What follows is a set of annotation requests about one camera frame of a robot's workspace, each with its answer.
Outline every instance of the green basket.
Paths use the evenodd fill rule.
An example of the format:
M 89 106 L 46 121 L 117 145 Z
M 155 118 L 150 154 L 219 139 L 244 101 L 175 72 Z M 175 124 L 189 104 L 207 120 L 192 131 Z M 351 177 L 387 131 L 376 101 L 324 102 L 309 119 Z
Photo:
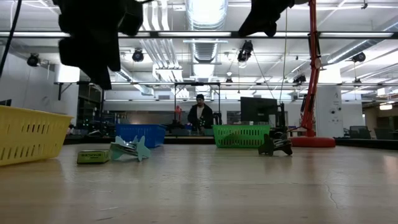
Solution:
M 221 148 L 257 148 L 269 129 L 269 125 L 213 125 L 216 145 Z

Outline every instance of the red base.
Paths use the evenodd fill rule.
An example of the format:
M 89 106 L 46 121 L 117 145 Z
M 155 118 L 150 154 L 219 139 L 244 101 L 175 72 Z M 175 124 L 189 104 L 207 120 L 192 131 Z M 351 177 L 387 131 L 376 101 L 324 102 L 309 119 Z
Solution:
M 336 147 L 335 139 L 319 137 L 289 138 L 293 147 Z

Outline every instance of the yellow basket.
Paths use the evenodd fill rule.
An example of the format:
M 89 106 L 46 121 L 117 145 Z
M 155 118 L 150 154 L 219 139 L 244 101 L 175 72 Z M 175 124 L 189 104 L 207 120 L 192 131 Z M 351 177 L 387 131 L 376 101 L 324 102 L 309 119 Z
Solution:
M 57 157 L 71 119 L 0 106 L 0 166 Z

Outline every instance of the crack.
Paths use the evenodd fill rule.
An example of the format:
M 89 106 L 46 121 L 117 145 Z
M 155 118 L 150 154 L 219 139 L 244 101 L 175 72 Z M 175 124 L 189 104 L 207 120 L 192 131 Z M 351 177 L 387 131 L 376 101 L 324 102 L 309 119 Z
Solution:
M 332 192 L 330 191 L 329 185 L 326 184 L 326 183 L 324 183 L 324 184 L 325 184 L 325 186 L 327 187 L 327 190 L 328 190 L 328 192 L 329 192 L 329 199 L 335 204 L 335 207 L 338 209 L 338 204 L 337 204 L 337 202 L 335 201 L 335 199 L 333 199 L 333 194 L 332 194 Z

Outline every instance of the blue basket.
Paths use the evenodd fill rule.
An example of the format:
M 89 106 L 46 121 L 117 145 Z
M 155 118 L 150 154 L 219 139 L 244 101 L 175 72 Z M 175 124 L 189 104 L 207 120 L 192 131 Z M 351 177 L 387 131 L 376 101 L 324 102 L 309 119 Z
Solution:
M 117 124 L 116 135 L 125 141 L 145 136 L 146 147 L 157 147 L 164 142 L 166 127 L 159 124 Z

